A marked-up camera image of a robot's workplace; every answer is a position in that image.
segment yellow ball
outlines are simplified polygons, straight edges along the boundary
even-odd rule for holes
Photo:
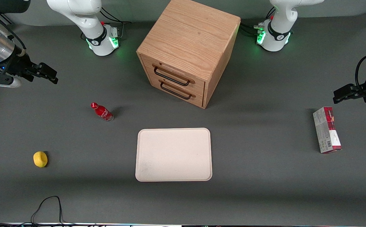
[[[43,168],[46,166],[46,164],[48,162],[48,158],[47,158],[46,153],[44,153],[43,151],[37,151],[33,155],[33,161],[37,167]]]

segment plastic tray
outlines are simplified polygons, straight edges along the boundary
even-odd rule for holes
[[[211,177],[207,128],[143,129],[138,133],[138,181],[207,181]]]

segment coca-cola bottle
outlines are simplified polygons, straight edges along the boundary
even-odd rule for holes
[[[114,119],[113,114],[108,111],[108,109],[106,109],[104,106],[102,105],[98,105],[96,102],[92,102],[92,104],[90,105],[96,112],[96,114],[103,118],[105,121],[110,122]]]

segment gray tabletop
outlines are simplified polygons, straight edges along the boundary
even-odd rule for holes
[[[366,104],[334,105],[343,150],[333,154],[319,153],[311,117],[353,83],[366,14],[301,18],[278,53],[239,34],[205,110],[149,84],[135,50],[152,25],[126,26],[120,49],[105,57],[76,26],[16,27],[59,83],[0,88],[0,222],[27,221],[58,195],[70,222],[366,226]],[[102,121],[91,102],[115,120]],[[190,127],[211,131],[211,180],[138,182],[138,132]],[[33,164],[40,150],[47,168]],[[36,221],[57,220],[56,201],[47,201]]]

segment red and white box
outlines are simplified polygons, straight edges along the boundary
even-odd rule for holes
[[[340,151],[342,148],[334,127],[333,108],[323,107],[313,113],[313,118],[319,140],[320,153],[328,154]]]

